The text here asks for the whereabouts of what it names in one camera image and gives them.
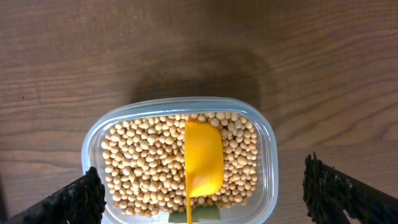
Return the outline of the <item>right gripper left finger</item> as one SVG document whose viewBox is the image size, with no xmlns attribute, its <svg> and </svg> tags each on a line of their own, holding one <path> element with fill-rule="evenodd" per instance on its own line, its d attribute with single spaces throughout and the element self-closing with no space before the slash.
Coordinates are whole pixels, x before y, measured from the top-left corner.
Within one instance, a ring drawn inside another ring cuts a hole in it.
<svg viewBox="0 0 398 224">
<path fill-rule="evenodd" d="M 105 187 L 95 167 L 3 224 L 101 224 Z"/>
</svg>

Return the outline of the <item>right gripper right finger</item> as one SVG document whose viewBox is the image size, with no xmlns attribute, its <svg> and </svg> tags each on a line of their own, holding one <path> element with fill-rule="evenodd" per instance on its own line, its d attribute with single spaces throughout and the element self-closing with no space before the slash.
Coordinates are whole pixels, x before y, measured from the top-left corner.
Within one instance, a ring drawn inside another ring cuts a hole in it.
<svg viewBox="0 0 398 224">
<path fill-rule="evenodd" d="M 303 201 L 312 222 L 397 223 L 397 199 L 324 164 L 305 158 Z"/>
</svg>

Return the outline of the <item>yellow measuring scoop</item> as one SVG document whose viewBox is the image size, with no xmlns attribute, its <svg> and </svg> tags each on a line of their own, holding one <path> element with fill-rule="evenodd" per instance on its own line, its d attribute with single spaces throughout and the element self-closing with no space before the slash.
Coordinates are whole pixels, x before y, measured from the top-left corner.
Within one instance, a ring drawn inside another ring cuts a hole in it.
<svg viewBox="0 0 398 224">
<path fill-rule="evenodd" d="M 189 121 L 185 126 L 185 183 L 187 223 L 192 224 L 190 199 L 213 195 L 224 178 L 220 132 L 208 123 Z"/>
</svg>

